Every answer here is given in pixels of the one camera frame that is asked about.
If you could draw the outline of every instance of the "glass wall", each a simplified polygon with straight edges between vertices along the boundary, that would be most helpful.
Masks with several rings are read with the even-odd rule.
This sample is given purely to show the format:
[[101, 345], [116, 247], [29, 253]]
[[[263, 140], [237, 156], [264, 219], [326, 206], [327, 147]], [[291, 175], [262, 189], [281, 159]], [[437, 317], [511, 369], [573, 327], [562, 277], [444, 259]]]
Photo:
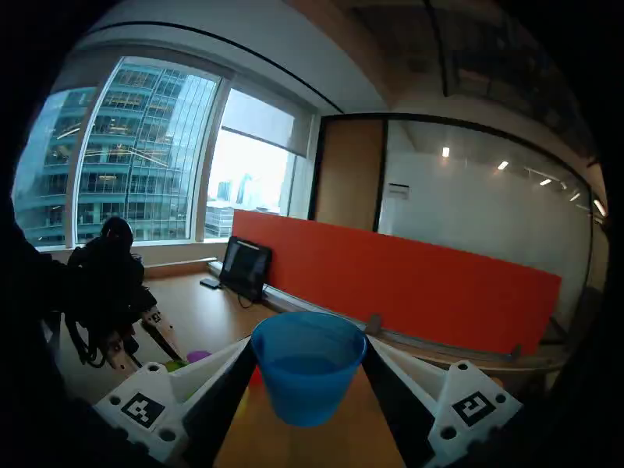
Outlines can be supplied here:
[[385, 167], [379, 232], [560, 276], [555, 317], [569, 323], [590, 249], [584, 182], [509, 140], [427, 122], [388, 123]]
[[17, 223], [35, 246], [65, 242], [68, 162], [93, 94], [81, 88], [50, 96], [20, 157], [12, 198]]
[[136, 240], [189, 239], [190, 206], [219, 78], [124, 59], [95, 116], [84, 153], [78, 243], [123, 216]]

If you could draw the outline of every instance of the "building facade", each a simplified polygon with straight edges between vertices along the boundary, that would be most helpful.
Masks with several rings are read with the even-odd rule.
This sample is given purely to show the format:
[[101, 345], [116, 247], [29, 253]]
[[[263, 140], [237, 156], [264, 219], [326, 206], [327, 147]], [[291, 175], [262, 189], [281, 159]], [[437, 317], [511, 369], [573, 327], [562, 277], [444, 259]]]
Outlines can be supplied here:
[[[77, 240], [123, 216], [136, 240], [187, 239], [197, 160], [216, 83], [174, 69], [123, 63], [87, 136]], [[48, 99], [22, 156], [16, 219], [34, 245], [60, 244], [68, 161], [94, 89]]]

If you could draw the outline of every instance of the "orange partition panel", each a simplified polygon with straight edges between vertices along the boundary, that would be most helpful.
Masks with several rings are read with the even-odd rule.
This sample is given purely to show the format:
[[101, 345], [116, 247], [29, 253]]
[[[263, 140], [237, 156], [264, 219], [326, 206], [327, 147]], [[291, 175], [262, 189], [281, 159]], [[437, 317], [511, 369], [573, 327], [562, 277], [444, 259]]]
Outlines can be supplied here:
[[394, 332], [491, 353], [534, 353], [561, 279], [376, 232], [236, 211], [234, 236], [273, 250], [268, 283]]

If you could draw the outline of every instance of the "laptop screen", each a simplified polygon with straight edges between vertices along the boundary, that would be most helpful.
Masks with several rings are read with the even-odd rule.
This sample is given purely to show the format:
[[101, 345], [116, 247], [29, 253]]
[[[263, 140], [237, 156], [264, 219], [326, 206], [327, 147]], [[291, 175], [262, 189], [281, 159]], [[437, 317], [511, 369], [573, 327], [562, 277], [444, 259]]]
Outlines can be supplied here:
[[219, 280], [249, 300], [259, 300], [271, 263], [271, 250], [230, 237]]

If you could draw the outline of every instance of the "blue plastic cup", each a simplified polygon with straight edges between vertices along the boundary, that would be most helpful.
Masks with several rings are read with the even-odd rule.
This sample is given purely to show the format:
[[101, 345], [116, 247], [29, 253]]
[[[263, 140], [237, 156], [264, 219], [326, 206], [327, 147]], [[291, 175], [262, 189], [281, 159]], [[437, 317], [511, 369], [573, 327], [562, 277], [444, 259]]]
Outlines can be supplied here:
[[294, 426], [317, 426], [338, 408], [364, 353], [364, 333], [319, 312], [286, 312], [251, 335], [273, 410]]

